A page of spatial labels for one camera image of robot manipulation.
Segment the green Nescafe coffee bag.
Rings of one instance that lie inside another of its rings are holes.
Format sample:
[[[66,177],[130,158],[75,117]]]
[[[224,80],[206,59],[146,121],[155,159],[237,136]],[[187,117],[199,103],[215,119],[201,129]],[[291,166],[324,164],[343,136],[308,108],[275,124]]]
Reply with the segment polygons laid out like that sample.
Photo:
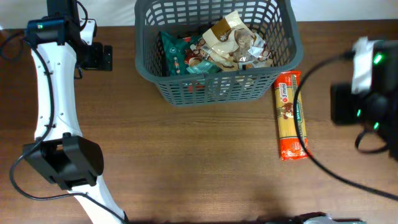
[[[169,76],[181,76],[188,74],[188,65],[185,63],[185,51],[199,40],[200,36],[191,36],[178,39],[166,32],[160,32],[160,38],[163,44],[166,66]]]

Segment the beige mushroom snack pouch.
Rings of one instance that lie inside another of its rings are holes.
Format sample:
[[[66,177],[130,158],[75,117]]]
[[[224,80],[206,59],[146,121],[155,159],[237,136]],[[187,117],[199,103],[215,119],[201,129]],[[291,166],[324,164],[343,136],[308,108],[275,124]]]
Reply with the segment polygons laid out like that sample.
[[[273,64],[266,41],[244,24],[238,11],[229,13],[208,29],[191,49],[225,72]]]

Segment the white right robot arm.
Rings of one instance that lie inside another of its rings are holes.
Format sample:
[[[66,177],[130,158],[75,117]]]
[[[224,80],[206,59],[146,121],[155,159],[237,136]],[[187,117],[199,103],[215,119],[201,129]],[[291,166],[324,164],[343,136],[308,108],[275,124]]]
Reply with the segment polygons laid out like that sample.
[[[308,78],[324,66],[338,60],[353,63],[349,83],[330,87],[331,120],[338,126],[360,124],[354,146],[361,154],[388,152],[397,159],[397,41],[369,40],[361,37],[347,50],[313,66],[301,79],[294,93],[293,109],[298,112],[300,92]],[[359,145],[366,134],[377,134],[383,147],[362,150]]]

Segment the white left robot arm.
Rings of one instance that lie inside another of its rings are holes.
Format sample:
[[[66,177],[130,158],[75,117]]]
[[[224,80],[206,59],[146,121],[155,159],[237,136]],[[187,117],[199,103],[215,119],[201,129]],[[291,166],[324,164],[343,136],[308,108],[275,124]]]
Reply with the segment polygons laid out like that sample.
[[[93,223],[127,223],[103,177],[100,146],[83,137],[75,103],[75,80],[85,70],[110,72],[113,49],[94,41],[97,25],[74,0],[47,1],[47,15],[28,23],[25,40],[37,72],[38,120],[27,161],[63,197],[75,197]]]

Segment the glutinous rice bag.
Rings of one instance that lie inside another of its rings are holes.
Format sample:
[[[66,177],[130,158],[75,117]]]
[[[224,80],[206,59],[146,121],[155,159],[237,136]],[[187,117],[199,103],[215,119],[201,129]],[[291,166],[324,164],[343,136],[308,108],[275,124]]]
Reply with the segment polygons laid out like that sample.
[[[223,72],[270,67],[274,62],[272,52],[261,38],[259,40],[260,45],[254,45],[257,38],[242,37],[227,45],[222,42],[221,46],[210,47],[201,37],[190,50],[194,57],[214,63]]]

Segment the mint green packet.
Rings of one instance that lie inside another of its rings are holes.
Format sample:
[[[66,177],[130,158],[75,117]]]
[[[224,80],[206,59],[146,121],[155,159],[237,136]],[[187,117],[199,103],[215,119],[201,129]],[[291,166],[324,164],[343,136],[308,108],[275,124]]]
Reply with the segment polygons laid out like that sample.
[[[209,74],[209,73],[218,73],[220,71],[220,67],[215,65],[212,62],[207,60],[203,60],[197,65],[190,66],[187,68],[188,73],[197,73],[197,74]]]

